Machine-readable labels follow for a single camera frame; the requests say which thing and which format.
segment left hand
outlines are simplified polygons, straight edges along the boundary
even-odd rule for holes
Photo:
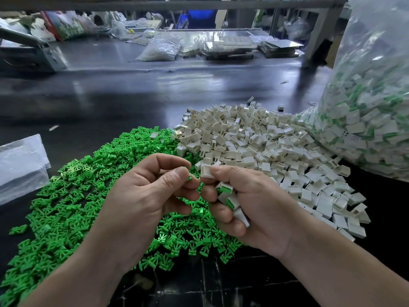
[[[123,273],[136,266],[164,214],[189,215],[192,208],[176,197],[199,199],[200,181],[189,171],[188,160],[152,154],[120,177],[84,239],[83,248],[104,253]]]

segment hand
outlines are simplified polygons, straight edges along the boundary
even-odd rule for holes
[[[303,209],[265,174],[234,166],[212,166],[216,181],[229,182],[237,191],[250,227],[233,218],[230,208],[217,201],[215,179],[202,178],[202,198],[209,201],[210,212],[219,228],[231,236],[280,259],[289,248],[295,228],[305,217]]]
[[[191,164],[183,158],[152,154],[142,160],[112,187],[84,245],[109,259],[123,273],[136,266],[155,236],[164,214],[189,215],[192,208],[176,197],[199,199],[200,181],[189,178]]]

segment pile of green plastic parts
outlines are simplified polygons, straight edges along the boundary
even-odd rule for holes
[[[159,132],[150,139],[152,132]],[[123,133],[103,145],[93,156],[73,160],[50,178],[31,203],[26,217],[34,237],[18,244],[18,255],[9,263],[1,287],[7,291],[0,297],[3,307],[18,303],[61,265],[82,242],[95,221],[105,197],[115,181],[139,161],[153,153],[176,155],[172,130],[139,127]],[[199,159],[187,153],[192,164]],[[199,177],[192,166],[191,173]],[[217,248],[220,259],[227,263],[242,244],[221,232],[208,210],[208,203],[186,201],[192,206],[190,216],[170,213],[163,217],[156,237],[145,257],[134,269],[148,267],[166,271],[173,267],[173,258],[180,251],[207,257],[211,247]],[[10,235],[22,234],[28,225],[14,227]]]

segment black work table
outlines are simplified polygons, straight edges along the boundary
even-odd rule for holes
[[[201,109],[222,102],[240,104],[254,96],[268,109],[283,103],[285,112],[301,112],[320,100],[332,71],[325,67],[301,69],[297,58],[267,60],[262,56],[241,62],[180,62],[183,66],[175,66],[176,62],[141,64],[124,59],[132,54],[133,44],[75,43],[60,45],[69,71],[45,77],[0,78],[0,145],[40,133],[52,166],[50,176],[70,160],[91,154],[132,128],[173,127],[181,122],[188,106]],[[81,58],[78,45],[83,47]],[[104,61],[97,63],[96,55]],[[59,127],[48,131],[54,125]],[[365,226],[368,237],[357,239],[357,243],[408,278],[407,184],[355,167],[347,182],[366,196],[372,219]],[[8,231],[26,223],[24,217],[34,196],[35,192],[0,206],[0,279],[17,253],[17,243],[32,235],[27,231],[8,236]],[[135,275],[140,273],[126,274],[111,305],[316,305],[279,261],[249,247],[238,249],[227,265],[214,251],[208,258],[181,252],[174,261],[171,272],[143,271],[146,279]],[[139,282],[132,287],[135,279]]]

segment forearm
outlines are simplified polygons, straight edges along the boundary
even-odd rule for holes
[[[107,252],[81,245],[20,307],[105,307],[121,277]]]
[[[324,222],[299,220],[281,261],[322,307],[409,306],[409,282]]]

